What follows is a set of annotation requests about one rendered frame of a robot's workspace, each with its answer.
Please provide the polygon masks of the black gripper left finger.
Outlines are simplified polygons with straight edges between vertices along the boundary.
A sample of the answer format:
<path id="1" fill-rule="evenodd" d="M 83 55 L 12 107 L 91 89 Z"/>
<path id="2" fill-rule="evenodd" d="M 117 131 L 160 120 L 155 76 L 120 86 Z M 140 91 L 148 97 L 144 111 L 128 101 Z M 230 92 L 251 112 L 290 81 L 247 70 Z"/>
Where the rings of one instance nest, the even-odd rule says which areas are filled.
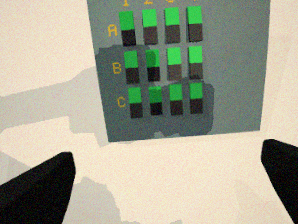
<path id="1" fill-rule="evenodd" d="M 0 185 L 0 224 L 63 224 L 76 164 L 71 151 Z"/>

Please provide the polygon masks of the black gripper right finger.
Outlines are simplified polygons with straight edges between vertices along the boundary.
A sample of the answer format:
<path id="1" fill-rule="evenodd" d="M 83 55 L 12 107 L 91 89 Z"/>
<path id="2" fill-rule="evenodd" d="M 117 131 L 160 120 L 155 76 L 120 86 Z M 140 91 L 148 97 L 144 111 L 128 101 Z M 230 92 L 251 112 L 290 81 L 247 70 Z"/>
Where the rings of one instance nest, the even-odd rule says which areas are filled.
<path id="1" fill-rule="evenodd" d="M 275 139 L 262 143 L 261 160 L 287 213 L 298 224 L 298 147 Z"/>

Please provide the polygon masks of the grey-green switch panel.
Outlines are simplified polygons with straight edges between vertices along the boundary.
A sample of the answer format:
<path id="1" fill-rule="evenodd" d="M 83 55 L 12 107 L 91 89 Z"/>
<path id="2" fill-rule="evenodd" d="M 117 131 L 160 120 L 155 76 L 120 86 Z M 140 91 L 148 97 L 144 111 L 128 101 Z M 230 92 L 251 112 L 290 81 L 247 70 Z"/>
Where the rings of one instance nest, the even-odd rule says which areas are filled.
<path id="1" fill-rule="evenodd" d="M 259 132 L 271 0 L 86 0 L 109 143 Z"/>

